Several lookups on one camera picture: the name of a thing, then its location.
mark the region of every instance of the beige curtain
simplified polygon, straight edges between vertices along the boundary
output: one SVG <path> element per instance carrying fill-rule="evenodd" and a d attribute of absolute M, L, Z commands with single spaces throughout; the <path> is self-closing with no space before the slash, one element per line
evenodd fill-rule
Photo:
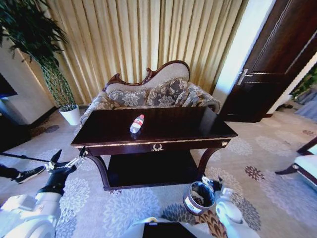
<path fill-rule="evenodd" d="M 78 104 L 118 72 L 136 83 L 170 60 L 187 62 L 191 81 L 210 91 L 243 1 L 47 0 L 67 33 L 58 59 Z"/>

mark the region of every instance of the sofa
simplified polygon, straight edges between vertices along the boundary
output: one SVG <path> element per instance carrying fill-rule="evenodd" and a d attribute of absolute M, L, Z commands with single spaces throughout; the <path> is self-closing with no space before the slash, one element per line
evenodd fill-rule
<path fill-rule="evenodd" d="M 122 81 L 119 73 L 113 76 L 81 116 L 81 125 L 94 110 L 208 106 L 219 111 L 217 99 L 189 82 L 190 70 L 184 61 L 170 61 L 147 72 L 142 82 L 134 84 Z"/>

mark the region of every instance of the lower shelf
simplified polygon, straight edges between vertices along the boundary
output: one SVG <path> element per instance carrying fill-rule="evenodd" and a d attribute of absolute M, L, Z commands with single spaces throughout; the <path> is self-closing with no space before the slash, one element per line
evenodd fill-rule
<path fill-rule="evenodd" d="M 192 183 L 198 169 L 189 150 L 112 155 L 105 190 Z"/>

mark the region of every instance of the black rod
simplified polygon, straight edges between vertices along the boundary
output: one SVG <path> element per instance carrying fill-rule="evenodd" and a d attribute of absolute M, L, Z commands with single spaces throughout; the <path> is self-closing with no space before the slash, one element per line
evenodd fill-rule
<path fill-rule="evenodd" d="M 8 154 L 8 153 L 3 153 L 3 152 L 0 152 L 0 155 L 4 155 L 4 156 L 8 156 L 8 157 L 16 157 L 16 158 L 19 158 L 19 159 L 27 159 L 27 160 L 35 160 L 35 161 L 41 161 L 41 162 L 49 162 L 48 160 L 30 158 L 30 157 L 27 157 L 26 155 L 13 155 L 13 154 Z"/>

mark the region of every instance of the trash can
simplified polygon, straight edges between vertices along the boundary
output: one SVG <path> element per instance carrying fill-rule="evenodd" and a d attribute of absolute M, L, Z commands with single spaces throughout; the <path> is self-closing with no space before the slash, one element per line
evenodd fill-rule
<path fill-rule="evenodd" d="M 203 214 L 215 203 L 211 181 L 207 177 L 202 180 L 203 182 L 193 182 L 183 197 L 186 209 L 196 216 Z"/>

